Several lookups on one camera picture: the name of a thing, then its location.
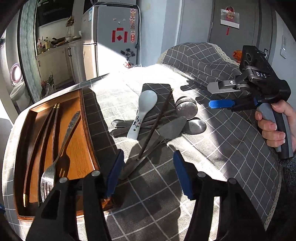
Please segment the dark wooden chopstick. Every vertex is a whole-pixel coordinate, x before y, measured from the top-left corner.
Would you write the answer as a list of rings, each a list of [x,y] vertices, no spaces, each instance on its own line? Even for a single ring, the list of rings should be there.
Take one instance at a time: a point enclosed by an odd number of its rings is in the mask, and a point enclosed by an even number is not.
[[[170,93],[168,94],[168,97],[166,98],[165,103],[164,103],[161,111],[159,112],[154,124],[152,125],[152,128],[151,128],[147,138],[145,139],[145,142],[144,142],[144,144],[142,146],[142,149],[141,149],[140,153],[138,154],[138,157],[137,157],[138,159],[140,159],[142,157],[142,154],[144,153],[145,148],[147,147],[147,145],[148,145],[148,143],[149,143],[149,141],[150,141],[150,139],[152,137],[152,134],[153,134],[154,130],[158,126],[158,123],[159,123],[161,117],[163,116],[164,112],[167,110],[172,93],[173,93],[173,89],[171,89]]]

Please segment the white ceramic spoon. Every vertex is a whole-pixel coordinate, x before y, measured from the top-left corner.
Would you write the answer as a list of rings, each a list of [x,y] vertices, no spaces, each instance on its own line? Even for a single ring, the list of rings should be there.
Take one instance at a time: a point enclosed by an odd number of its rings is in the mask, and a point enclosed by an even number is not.
[[[158,96],[152,90],[146,90],[140,94],[138,99],[137,116],[128,131],[127,138],[137,140],[142,122],[144,121],[146,114],[155,106],[157,100]]]

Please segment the dark chopstick with gold tip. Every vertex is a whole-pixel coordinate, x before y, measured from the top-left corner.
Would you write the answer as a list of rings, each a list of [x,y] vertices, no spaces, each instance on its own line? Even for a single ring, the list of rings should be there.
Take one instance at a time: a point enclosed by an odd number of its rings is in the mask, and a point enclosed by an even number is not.
[[[28,194],[29,194],[29,188],[30,188],[30,184],[28,183],[28,180],[31,178],[31,169],[34,166],[35,157],[36,157],[37,151],[39,149],[39,142],[40,142],[41,137],[43,137],[43,134],[47,133],[48,126],[49,126],[52,116],[56,110],[56,107],[57,107],[57,105],[55,104],[51,108],[49,113],[47,114],[47,116],[41,126],[41,129],[39,130],[39,132],[37,134],[34,145],[33,145],[33,150],[31,152],[31,155],[29,158],[29,164],[27,165],[26,174],[25,174],[25,181],[24,181],[24,186],[23,186],[23,207],[27,207],[27,205],[28,205]]]

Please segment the white kitchen cabinet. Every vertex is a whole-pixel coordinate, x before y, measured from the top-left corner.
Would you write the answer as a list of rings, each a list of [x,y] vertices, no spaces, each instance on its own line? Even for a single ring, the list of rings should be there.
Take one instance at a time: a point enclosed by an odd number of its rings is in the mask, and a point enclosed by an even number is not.
[[[53,76],[53,82],[60,86],[69,81],[81,83],[86,80],[82,41],[75,40],[36,56],[41,80]]]

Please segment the brown wooden utensil tray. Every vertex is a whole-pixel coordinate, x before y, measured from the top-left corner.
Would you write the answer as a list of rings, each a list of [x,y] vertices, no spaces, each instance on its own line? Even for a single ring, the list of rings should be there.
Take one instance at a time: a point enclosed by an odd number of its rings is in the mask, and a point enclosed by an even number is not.
[[[99,169],[87,125],[85,97],[86,94],[83,93],[82,89],[78,89],[29,109],[20,134],[14,170],[14,204],[18,220],[33,221],[39,206],[40,182],[38,181],[38,173],[43,137],[40,139],[34,166],[31,169],[31,178],[28,180],[30,188],[27,207],[23,207],[23,186],[37,134],[47,114],[55,104],[60,103],[56,131],[56,157],[61,149],[69,122],[76,112],[81,111],[80,119],[74,127],[70,140],[56,163],[56,178],[67,177],[70,180],[83,178],[91,171]],[[49,135],[44,170],[50,165],[52,165],[52,133]]]

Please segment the grey checked tablecloth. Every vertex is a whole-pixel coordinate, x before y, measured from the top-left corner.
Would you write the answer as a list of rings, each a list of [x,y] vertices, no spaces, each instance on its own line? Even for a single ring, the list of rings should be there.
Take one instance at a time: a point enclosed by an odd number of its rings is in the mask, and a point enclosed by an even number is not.
[[[255,127],[253,112],[210,109],[208,98],[194,82],[172,67],[155,64],[135,67],[122,77],[106,77],[73,85],[53,93],[49,99],[77,89],[83,90],[86,116],[96,158],[108,164],[117,149],[126,158],[135,157],[142,146],[125,137],[113,138],[111,121],[131,119],[138,96],[152,88],[164,101],[170,88],[173,97],[195,98],[198,117],[207,125],[198,135],[180,134],[160,144],[116,187],[117,207],[107,212],[107,226],[113,240],[183,240],[193,213],[194,201],[181,190],[173,165],[173,152],[179,150],[187,162],[214,179],[234,177],[253,203],[265,226],[273,217],[281,188],[277,156]]]

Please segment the red hanging door ornament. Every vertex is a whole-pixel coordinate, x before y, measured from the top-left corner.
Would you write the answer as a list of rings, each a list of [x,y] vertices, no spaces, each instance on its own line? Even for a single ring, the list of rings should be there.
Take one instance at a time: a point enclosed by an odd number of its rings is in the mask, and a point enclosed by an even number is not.
[[[220,24],[227,26],[226,35],[229,35],[230,28],[240,28],[240,14],[232,6],[220,10]]]

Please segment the white toilet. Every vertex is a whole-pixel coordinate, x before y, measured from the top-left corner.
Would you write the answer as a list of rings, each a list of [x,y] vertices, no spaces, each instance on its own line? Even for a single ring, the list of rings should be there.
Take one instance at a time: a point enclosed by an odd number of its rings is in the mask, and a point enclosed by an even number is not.
[[[31,102],[30,95],[26,88],[22,70],[19,63],[15,63],[10,69],[10,81],[13,90],[10,93],[10,98],[16,103],[20,112],[26,109]]]

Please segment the silver refrigerator with stickers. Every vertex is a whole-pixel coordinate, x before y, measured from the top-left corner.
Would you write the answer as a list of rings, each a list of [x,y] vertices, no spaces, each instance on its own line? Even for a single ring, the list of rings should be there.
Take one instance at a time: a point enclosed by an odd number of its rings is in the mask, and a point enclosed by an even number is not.
[[[81,22],[83,61],[90,80],[137,65],[140,12],[135,1],[92,1]]]

